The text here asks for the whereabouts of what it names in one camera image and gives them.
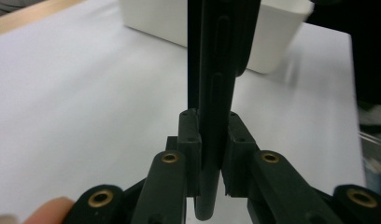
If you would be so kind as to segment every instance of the white box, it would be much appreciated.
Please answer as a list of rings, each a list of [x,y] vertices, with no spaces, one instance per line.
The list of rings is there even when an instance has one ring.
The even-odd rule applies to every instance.
[[[119,1],[125,25],[187,46],[187,0]],[[309,0],[262,0],[247,68],[273,72],[313,6]]]

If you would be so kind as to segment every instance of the white surface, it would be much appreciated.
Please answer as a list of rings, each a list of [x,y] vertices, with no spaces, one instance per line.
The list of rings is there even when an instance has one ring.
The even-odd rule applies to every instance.
[[[187,46],[187,0],[119,0],[123,22]],[[313,11],[309,0],[263,0],[247,68],[271,73],[300,25]]]
[[[186,109],[186,54],[123,27],[115,0],[0,35],[0,214],[145,177]],[[233,111],[317,189],[364,184],[347,35],[304,25],[276,73],[237,79]],[[223,195],[205,223],[250,223]]]

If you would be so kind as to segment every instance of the black mechanical arm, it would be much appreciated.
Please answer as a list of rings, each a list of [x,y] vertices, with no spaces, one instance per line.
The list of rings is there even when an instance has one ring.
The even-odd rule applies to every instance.
[[[186,199],[197,218],[212,217],[219,172],[226,194],[248,198],[253,223],[381,223],[381,196],[354,185],[332,196],[310,187],[280,154],[260,150],[231,112],[235,78],[246,69],[260,0],[190,0],[189,109],[167,138],[147,178],[129,189],[87,190],[63,224],[185,223]]]

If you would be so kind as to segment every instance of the brass screw hole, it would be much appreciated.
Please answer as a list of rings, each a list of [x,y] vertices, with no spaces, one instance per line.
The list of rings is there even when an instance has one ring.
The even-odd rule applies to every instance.
[[[95,192],[89,198],[89,206],[90,207],[102,207],[109,204],[114,198],[114,194],[109,189],[102,189]]]
[[[358,205],[374,208],[377,207],[377,201],[374,197],[372,197],[369,193],[365,192],[361,189],[348,189],[347,197],[353,201],[353,203],[357,203]]]
[[[166,163],[173,163],[179,160],[179,156],[174,153],[166,153],[162,156],[162,161]]]
[[[276,163],[280,161],[280,159],[273,153],[263,153],[262,158],[264,161],[271,162],[271,163]]]

